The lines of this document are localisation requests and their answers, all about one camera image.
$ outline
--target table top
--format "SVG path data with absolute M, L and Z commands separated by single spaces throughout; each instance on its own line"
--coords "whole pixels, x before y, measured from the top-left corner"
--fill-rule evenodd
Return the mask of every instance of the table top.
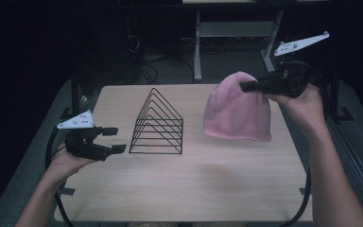
M 183 119 L 182 154 L 129 153 L 134 125 L 155 87 Z M 215 84 L 108 86 L 94 110 L 95 125 L 117 127 L 95 143 L 127 144 L 123 154 L 84 167 L 62 195 L 71 220 L 273 221 L 298 211 L 305 172 L 277 103 L 270 101 L 272 140 L 219 139 L 202 133 Z M 61 220 L 57 210 L 55 218 Z M 312 201 L 301 220 L 312 220 Z

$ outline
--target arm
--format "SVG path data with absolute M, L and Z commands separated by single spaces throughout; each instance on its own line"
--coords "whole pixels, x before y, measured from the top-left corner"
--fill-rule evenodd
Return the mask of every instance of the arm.
M 59 151 L 52 159 L 25 210 L 17 220 L 16 226 L 47 226 L 52 212 L 54 196 L 58 188 L 82 167 L 94 160 L 78 158 L 67 152 Z
M 363 226 L 363 208 L 345 175 L 324 121 L 319 89 L 308 84 L 297 98 L 268 97 L 286 107 L 308 140 L 315 225 Z

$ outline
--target dark background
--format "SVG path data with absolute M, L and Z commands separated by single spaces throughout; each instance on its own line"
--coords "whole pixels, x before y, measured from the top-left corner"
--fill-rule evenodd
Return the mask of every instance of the dark background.
M 149 9 L 130 14 L 111 9 L 72 9 L 82 6 L 81 1 L 64 2 L 0 1 L 0 196 L 56 93 L 75 72 L 81 71 L 85 83 L 93 81 L 84 88 L 86 92 L 108 83 L 132 83 L 138 77 L 134 70 L 138 70 L 139 56 L 128 52 L 126 34 L 130 29 L 141 35 L 145 41 L 142 44 L 162 44 L 163 51 L 172 55 L 179 53 L 180 37 L 194 37 L 194 11 Z M 123 5 L 130 2 L 117 1 Z M 95 4 L 113 7 L 116 1 Z M 261 17 L 263 12 L 257 10 L 250 16 Z M 117 33 L 108 28 L 112 22 L 117 25 Z M 336 73 L 353 86 L 363 104 L 363 0 L 331 1 L 327 9 L 286 9 L 278 40 L 306 38 L 323 30 L 331 33 L 331 42 L 299 57 L 321 67 L 329 76 Z M 107 67 L 81 56 L 69 31 Z M 111 43 L 108 37 L 118 39 L 120 45 Z

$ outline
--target pink knit hat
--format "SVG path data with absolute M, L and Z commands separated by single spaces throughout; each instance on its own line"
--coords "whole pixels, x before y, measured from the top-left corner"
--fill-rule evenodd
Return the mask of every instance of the pink knit hat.
M 247 73 L 226 77 L 210 94 L 203 133 L 226 139 L 270 141 L 270 106 L 261 92 L 241 91 L 239 82 L 255 80 Z

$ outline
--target gray carpet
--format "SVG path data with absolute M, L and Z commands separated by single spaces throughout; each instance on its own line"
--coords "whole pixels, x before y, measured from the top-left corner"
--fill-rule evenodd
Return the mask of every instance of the gray carpet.
M 254 76 L 261 76 L 266 73 L 265 65 L 263 64 L 259 50 L 264 47 L 264 42 L 255 40 L 246 40 L 241 44 L 241 41 L 228 44 L 220 53 L 203 51 L 201 56 L 202 67 L 202 82 L 201 83 L 219 83 L 225 77 L 236 71 L 244 71 Z M 193 55 L 188 53 L 182 56 L 180 60 L 163 60 L 155 61 L 149 65 L 158 70 L 158 78 L 156 79 L 159 84 L 182 84 L 191 83 L 193 78 L 192 66 Z M 140 77 L 136 84 L 147 84 L 147 79 Z M 99 96 L 99 89 L 93 96 L 89 96 L 89 102 L 83 106 L 83 109 L 94 109 L 96 99 Z M 35 135 L 34 140 L 29 145 L 22 163 L 19 165 L 17 171 L 14 173 L 5 193 L 0 200 L 0 227 L 13 226 L 17 218 L 23 211 L 28 198 L 37 185 L 39 179 L 43 175 L 43 159 L 45 147 L 48 137 L 52 129 L 60 123 L 60 116 L 66 107 L 71 106 L 71 93 L 70 82 L 63 85 L 58 93 L 55 101 L 46 118 Z M 347 134 L 349 140 L 353 142 L 353 146 L 363 163 L 363 108 L 361 107 L 353 89 L 344 82 L 341 82 L 339 93 L 339 106 L 348 108 L 354 117 L 354 121 L 342 122 L 341 129 Z M 303 166 L 308 166 L 308 147 L 305 138 L 300 133 L 297 126 L 291 122 L 285 114 L 285 120 L 292 134 L 293 140 L 302 159 Z M 340 153 L 341 160 L 344 164 L 349 179 L 354 187 L 354 190 L 363 204 L 363 185 L 354 171 L 352 163 L 348 157 L 343 144 L 339 141 L 337 134 L 334 130 L 332 121 L 328 121 L 337 148 Z M 280 223 L 275 222 L 261 222 L 261 223 L 247 223 L 247 226 L 277 226 Z M 126 226 L 127 223 L 97 223 L 97 222 L 75 222 L 76 226 Z M 65 226 L 63 222 L 55 221 L 53 218 L 50 226 Z M 295 226 L 313 226 L 312 222 L 298 222 Z

